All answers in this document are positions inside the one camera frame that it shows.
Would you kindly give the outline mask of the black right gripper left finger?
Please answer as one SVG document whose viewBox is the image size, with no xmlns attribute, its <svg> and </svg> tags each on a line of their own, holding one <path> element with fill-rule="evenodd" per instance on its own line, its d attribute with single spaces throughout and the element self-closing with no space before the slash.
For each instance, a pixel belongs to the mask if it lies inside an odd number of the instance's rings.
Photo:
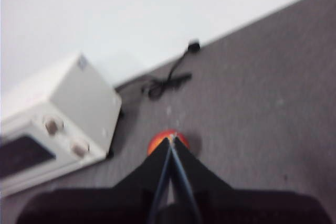
<svg viewBox="0 0 336 224">
<path fill-rule="evenodd" d="M 170 143 L 162 142 L 113 187 L 63 188 L 33 197 L 17 223 L 145 223 L 168 163 Z"/>
</svg>

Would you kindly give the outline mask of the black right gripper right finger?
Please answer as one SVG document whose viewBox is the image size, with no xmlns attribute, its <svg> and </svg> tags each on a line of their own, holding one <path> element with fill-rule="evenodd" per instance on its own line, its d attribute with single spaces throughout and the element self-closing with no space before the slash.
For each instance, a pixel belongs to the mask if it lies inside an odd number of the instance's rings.
<svg viewBox="0 0 336 224">
<path fill-rule="evenodd" d="M 203 223 L 331 223 L 320 202 L 293 191 L 239 189 L 200 162 L 178 137 L 173 141 L 177 170 Z"/>
</svg>

